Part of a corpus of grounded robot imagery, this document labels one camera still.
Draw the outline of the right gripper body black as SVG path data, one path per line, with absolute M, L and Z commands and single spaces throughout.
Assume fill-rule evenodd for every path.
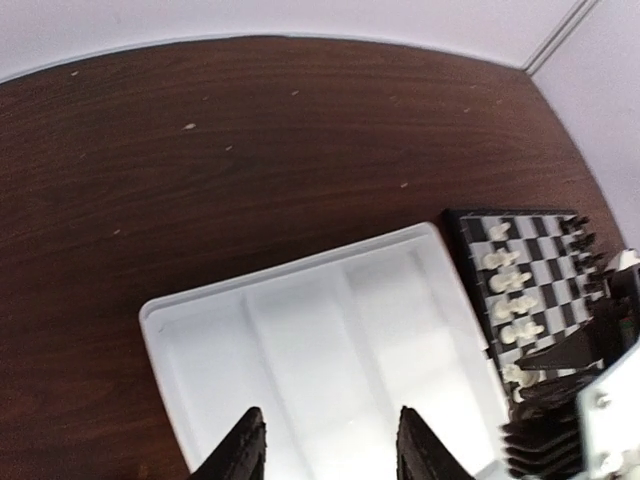
M 608 297 L 591 304 L 592 318 L 574 333 L 516 361 L 524 372 L 574 369 L 521 391 L 516 415 L 541 415 L 575 399 L 578 389 L 600 374 L 595 364 L 612 366 L 639 340 L 639 281 L 612 279 Z

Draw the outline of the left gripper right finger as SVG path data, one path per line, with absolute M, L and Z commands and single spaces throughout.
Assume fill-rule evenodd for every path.
M 403 406 L 396 439 L 398 480 L 473 480 L 418 412 Z

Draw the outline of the white piece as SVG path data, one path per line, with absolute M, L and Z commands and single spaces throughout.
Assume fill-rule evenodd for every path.
M 498 249 L 496 252 L 486 254 L 482 259 L 482 265 L 488 270 L 495 270 L 500 267 L 509 267 L 519 258 L 519 251 L 507 251 Z

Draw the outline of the white plastic compartment tray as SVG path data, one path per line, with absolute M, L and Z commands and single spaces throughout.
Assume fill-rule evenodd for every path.
M 437 229 L 420 223 L 147 302 L 139 320 L 190 470 L 250 408 L 270 479 L 392 479 L 403 407 L 503 479 L 506 407 Z

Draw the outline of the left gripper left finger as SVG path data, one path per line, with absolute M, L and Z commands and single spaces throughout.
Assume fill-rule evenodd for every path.
M 249 408 L 189 480 L 262 480 L 266 463 L 266 423 Z

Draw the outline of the white piece placed later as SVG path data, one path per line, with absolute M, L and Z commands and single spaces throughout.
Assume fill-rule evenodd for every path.
M 499 300 L 493 305 L 493 317 L 497 320 L 505 320 L 512 314 L 527 314 L 538 304 L 534 297 L 523 295 L 513 299 Z

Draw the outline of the black white chess board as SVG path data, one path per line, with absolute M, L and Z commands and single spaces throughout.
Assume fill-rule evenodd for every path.
M 588 230 L 589 219 L 574 210 L 521 209 L 447 209 L 442 218 L 460 278 L 486 337 L 489 358 L 505 394 L 512 398 L 516 384 L 503 380 L 502 368 L 574 333 L 591 319 L 591 304 L 605 294 L 600 271 L 603 256 L 592 250 L 595 236 Z M 511 224 L 509 239 L 490 241 L 489 229 L 503 222 Z M 519 251 L 520 256 L 509 267 L 486 269 L 483 257 L 498 249 Z M 532 279 L 522 290 L 495 293 L 490 289 L 493 275 L 512 271 L 530 272 Z M 493 317 L 497 301 L 523 295 L 538 300 L 527 314 L 512 314 L 505 320 Z M 535 340 L 501 342 L 504 326 L 529 321 L 544 327 Z

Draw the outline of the white piece passed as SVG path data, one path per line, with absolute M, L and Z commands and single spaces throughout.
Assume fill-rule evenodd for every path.
M 503 293 L 507 290 L 522 290 L 524 285 L 531 279 L 532 274 L 530 272 L 498 273 L 489 279 L 489 287 L 495 293 Z

